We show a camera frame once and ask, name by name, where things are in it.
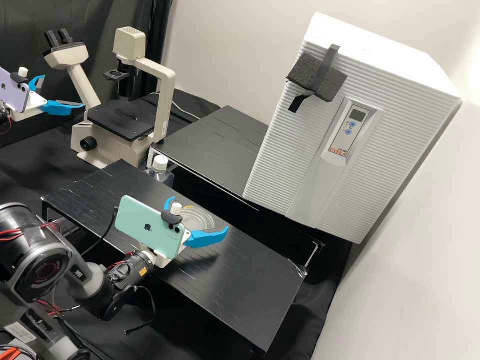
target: bottle cap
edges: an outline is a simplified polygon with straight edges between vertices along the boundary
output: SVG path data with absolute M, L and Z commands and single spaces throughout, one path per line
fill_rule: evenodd
M 153 159 L 153 168 L 157 171 L 167 170 L 169 159 L 165 155 L 157 155 Z

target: petri dish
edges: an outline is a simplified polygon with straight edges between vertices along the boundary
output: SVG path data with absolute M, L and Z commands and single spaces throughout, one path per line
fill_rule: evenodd
M 190 230 L 208 230 L 215 228 L 214 218 L 199 206 L 187 205 L 180 212 L 183 225 Z

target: black platform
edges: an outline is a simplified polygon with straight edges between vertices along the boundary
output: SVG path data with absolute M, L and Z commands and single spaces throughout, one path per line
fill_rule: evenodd
M 100 236 L 123 195 L 161 210 L 165 199 L 181 194 L 124 161 L 45 196 L 43 215 L 52 208 Z M 212 214 L 219 226 L 226 222 Z M 123 253 L 136 240 L 113 228 L 106 241 Z M 302 266 L 230 225 L 227 238 L 204 248 L 187 248 L 156 276 L 266 352 L 303 283 Z
M 241 198 L 267 129 L 264 123 L 226 106 L 152 148 Z
M 156 111 L 156 106 L 141 98 L 133 101 L 110 100 L 92 107 L 88 111 L 88 119 L 132 142 L 154 130 Z

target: black strap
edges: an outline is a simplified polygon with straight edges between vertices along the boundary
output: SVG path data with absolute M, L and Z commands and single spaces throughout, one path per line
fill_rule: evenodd
M 326 52 L 323 61 L 320 64 L 320 67 L 316 71 L 315 77 L 311 81 L 311 89 L 306 90 L 303 94 L 296 96 L 288 108 L 292 113 L 296 113 L 300 108 L 300 105 L 304 102 L 305 99 L 308 99 L 313 94 L 318 93 L 320 86 L 324 82 L 327 74 L 329 72 L 330 66 L 334 62 L 335 57 L 339 53 L 340 46 L 332 44 L 328 51 Z

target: white wall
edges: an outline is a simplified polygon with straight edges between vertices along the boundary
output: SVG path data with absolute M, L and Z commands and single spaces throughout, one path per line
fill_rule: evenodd
M 177 87 L 269 123 L 312 15 L 429 53 L 468 87 L 478 0 L 175 0 L 163 63 Z
M 477 134 L 464 104 L 344 275 L 314 360 L 480 359 Z

